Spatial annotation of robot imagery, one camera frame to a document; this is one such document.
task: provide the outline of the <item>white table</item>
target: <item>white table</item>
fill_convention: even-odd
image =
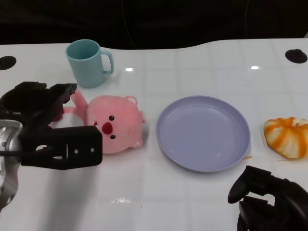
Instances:
[[[74,83],[66,47],[0,46],[0,56],[17,58],[13,68],[0,71],[0,95],[22,81],[49,87]],[[230,40],[157,51],[106,49],[113,54],[115,72],[101,86],[82,93],[88,102],[99,95],[135,96],[147,117],[144,147],[104,156],[97,167],[20,167],[19,190],[0,215],[0,230],[235,231],[239,209],[227,203],[227,196],[246,165],[308,190],[308,158],[286,161],[262,137],[268,119],[308,118],[308,62],[288,61],[284,54],[289,49],[308,54],[308,40]],[[251,129],[252,158],[226,171],[201,174],[177,166],[160,152],[155,137],[160,112],[176,99],[198,94],[219,97],[243,113]],[[272,196],[265,198],[273,202]]]

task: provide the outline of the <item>mug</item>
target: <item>mug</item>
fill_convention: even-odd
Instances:
[[[112,54],[109,51],[101,51],[100,45],[93,40],[77,40],[66,48],[65,54],[77,83],[82,87],[97,87],[104,81],[104,74],[109,75],[114,71]],[[101,54],[109,57],[110,71],[104,71]]]

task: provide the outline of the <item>plush toy nose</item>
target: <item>plush toy nose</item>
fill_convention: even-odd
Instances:
[[[112,124],[107,122],[107,123],[104,123],[104,125],[102,126],[102,131],[103,133],[109,135],[112,133]]]

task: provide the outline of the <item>purple plate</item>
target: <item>purple plate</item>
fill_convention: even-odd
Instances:
[[[163,152],[175,163],[199,172],[234,166],[250,148],[249,126],[230,104],[208,96],[177,100],[156,124]]]

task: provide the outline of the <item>orange and white bread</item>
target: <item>orange and white bread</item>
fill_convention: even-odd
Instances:
[[[308,120],[290,117],[270,119],[264,124],[268,146],[286,158],[308,155]]]

